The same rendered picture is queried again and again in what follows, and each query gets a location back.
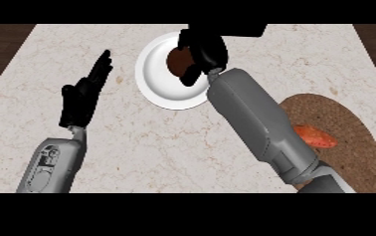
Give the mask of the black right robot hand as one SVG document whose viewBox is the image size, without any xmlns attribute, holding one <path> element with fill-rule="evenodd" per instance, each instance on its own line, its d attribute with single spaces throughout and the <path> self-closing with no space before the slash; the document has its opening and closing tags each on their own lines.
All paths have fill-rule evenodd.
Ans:
<svg viewBox="0 0 376 236">
<path fill-rule="evenodd" d="M 180 81 L 185 87 L 191 87 L 199 76 L 206 75 L 212 82 L 215 76 L 224 71 L 227 64 L 227 49 L 218 34 L 181 29 L 178 49 L 188 48 L 193 63 L 187 66 Z"/>
</svg>

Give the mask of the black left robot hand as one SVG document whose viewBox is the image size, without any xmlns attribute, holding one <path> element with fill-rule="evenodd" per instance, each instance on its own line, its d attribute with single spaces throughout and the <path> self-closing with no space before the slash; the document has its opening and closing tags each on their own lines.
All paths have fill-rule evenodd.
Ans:
<svg viewBox="0 0 376 236">
<path fill-rule="evenodd" d="M 112 69 L 110 51 L 106 50 L 94 63 L 88 76 L 78 81 L 75 86 L 63 86 L 60 127 L 87 127 L 93 118 L 101 88 Z"/>
</svg>

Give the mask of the brown cupcake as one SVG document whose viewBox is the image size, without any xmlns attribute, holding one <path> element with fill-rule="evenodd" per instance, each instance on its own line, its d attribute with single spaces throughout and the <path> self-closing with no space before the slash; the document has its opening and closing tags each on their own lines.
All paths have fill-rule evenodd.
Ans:
<svg viewBox="0 0 376 236">
<path fill-rule="evenodd" d="M 166 64 L 172 75 L 181 77 L 185 74 L 188 66 L 193 64 L 188 47 L 183 47 L 181 49 L 174 48 L 171 50 Z"/>
</svg>

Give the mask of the white round plate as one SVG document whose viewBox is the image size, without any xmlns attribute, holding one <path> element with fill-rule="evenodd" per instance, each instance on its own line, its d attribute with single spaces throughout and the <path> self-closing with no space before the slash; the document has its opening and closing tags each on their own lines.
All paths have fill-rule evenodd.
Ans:
<svg viewBox="0 0 376 236">
<path fill-rule="evenodd" d="M 193 86 L 185 87 L 168 69 L 166 59 L 178 46 L 178 32 L 157 36 L 144 46 L 135 62 L 135 82 L 141 94 L 162 109 L 180 111 L 206 101 L 208 81 L 200 75 Z"/>
</svg>

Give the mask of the brown oval placemat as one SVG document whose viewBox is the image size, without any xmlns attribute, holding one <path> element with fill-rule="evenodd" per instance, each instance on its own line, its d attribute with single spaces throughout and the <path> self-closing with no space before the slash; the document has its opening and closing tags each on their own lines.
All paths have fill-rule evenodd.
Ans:
<svg viewBox="0 0 376 236">
<path fill-rule="evenodd" d="M 376 139 L 352 111 L 329 98 L 299 94 L 280 103 L 293 124 L 311 124 L 337 140 L 331 148 L 315 148 L 352 189 L 376 193 Z"/>
</svg>

